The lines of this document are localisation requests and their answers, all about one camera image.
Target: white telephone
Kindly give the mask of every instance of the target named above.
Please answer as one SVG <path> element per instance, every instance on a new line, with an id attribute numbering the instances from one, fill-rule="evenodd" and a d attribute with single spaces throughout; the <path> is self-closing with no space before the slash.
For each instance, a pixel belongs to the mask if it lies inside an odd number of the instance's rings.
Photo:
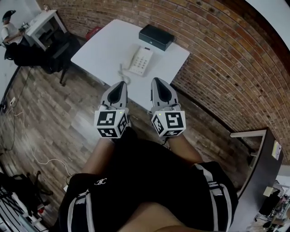
<path id="1" fill-rule="evenodd" d="M 133 43 L 128 49 L 122 69 L 143 76 L 152 54 L 149 48 L 141 48 L 140 45 Z"/>

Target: brick wall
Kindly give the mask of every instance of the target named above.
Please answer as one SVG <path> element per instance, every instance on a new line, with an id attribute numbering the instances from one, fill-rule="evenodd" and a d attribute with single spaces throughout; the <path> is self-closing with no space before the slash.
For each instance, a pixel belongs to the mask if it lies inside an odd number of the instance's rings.
<path id="1" fill-rule="evenodd" d="M 173 84 L 235 131 L 270 127 L 283 145 L 284 163 L 290 164 L 290 77 L 284 65 L 289 50 L 267 21 L 246 2 L 38 2 L 57 9 L 68 30 L 81 37 L 93 27 L 105 26 L 113 19 L 140 27 L 153 24 L 174 34 L 176 43 L 191 54 Z"/>

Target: black box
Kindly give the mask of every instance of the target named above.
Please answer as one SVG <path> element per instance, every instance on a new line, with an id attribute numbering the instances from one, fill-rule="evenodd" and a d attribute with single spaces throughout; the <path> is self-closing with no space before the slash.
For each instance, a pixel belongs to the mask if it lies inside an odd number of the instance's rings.
<path id="1" fill-rule="evenodd" d="M 165 51 L 174 40 L 174 35 L 148 24 L 139 32 L 139 39 Z"/>

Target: white desk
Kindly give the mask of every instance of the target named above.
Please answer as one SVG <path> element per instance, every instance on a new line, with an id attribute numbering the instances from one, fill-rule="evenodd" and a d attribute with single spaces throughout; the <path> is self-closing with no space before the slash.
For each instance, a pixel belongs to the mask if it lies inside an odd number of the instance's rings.
<path id="1" fill-rule="evenodd" d="M 139 44 L 150 48 L 154 54 L 143 77 L 124 72 L 131 79 L 128 85 L 128 97 L 146 110 L 150 110 L 153 106 L 150 101 L 152 79 L 159 77 L 171 83 L 189 56 L 189 52 L 175 43 L 172 43 L 164 52 L 140 40 L 138 37 L 141 29 L 141 27 L 115 19 L 83 45 L 71 61 L 112 86 L 121 81 L 118 70 L 120 63 L 126 58 L 129 46 Z"/>
<path id="2" fill-rule="evenodd" d="M 25 34 L 27 36 L 30 36 L 44 51 L 46 50 L 46 47 L 44 46 L 42 42 L 40 42 L 40 40 L 36 37 L 35 34 L 38 32 L 40 28 L 43 27 L 43 25 L 45 25 L 53 17 L 57 21 L 62 31 L 66 33 L 67 30 L 65 29 L 64 25 L 62 24 L 61 20 L 56 14 L 56 10 L 49 10 L 49 11 L 43 10 L 39 15 L 37 15 L 33 20 L 30 21 L 29 23 L 30 27 L 25 32 Z"/>

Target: power outlet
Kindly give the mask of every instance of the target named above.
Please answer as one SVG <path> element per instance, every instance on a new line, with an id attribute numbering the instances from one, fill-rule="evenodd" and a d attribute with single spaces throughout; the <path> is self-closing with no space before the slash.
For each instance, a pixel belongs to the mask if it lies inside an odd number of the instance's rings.
<path id="1" fill-rule="evenodd" d="M 14 105 L 14 103 L 15 103 L 15 101 L 16 101 L 16 98 L 15 98 L 15 97 L 13 97 L 13 98 L 12 98 L 12 100 L 11 100 L 11 102 L 10 102 L 10 105 L 11 105 L 11 106 L 13 106 L 13 105 Z"/>

